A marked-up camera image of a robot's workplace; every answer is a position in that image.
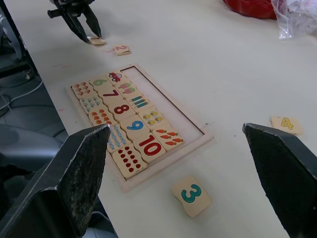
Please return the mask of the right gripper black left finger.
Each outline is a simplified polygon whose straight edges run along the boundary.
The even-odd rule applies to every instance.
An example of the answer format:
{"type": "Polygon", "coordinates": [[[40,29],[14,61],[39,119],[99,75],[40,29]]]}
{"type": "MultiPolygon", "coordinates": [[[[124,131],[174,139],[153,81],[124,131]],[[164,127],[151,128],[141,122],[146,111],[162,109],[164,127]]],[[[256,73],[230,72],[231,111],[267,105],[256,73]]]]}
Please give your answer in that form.
{"type": "Polygon", "coordinates": [[[109,136],[107,124],[69,136],[4,215],[0,236],[81,238],[101,187],[109,136]]]}

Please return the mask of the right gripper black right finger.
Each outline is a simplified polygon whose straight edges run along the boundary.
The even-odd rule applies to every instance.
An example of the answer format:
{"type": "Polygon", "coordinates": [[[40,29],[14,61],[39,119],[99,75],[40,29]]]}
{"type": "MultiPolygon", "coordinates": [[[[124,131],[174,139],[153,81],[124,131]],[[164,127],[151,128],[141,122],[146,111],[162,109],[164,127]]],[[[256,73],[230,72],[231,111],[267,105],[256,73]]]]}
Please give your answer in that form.
{"type": "Polygon", "coordinates": [[[265,194],[291,238],[317,236],[317,157],[295,135],[253,123],[242,128],[265,194]]]}

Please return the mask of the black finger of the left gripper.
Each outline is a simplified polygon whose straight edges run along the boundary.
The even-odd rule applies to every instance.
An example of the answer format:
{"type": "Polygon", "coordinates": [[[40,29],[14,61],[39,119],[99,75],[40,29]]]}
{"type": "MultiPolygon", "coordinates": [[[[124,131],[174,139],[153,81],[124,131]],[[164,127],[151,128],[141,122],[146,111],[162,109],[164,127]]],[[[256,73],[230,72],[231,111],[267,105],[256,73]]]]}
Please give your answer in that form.
{"type": "Polygon", "coordinates": [[[85,43],[89,43],[89,39],[87,38],[87,35],[86,35],[84,29],[76,17],[69,15],[69,14],[64,14],[64,15],[62,15],[62,18],[64,19],[64,21],[66,22],[66,24],[68,25],[70,30],[79,39],[81,39],[85,43]]]}
{"type": "Polygon", "coordinates": [[[98,19],[96,18],[95,14],[89,7],[89,5],[84,6],[83,14],[86,17],[86,23],[92,30],[92,32],[99,38],[101,38],[101,28],[98,22],[98,19]]]}

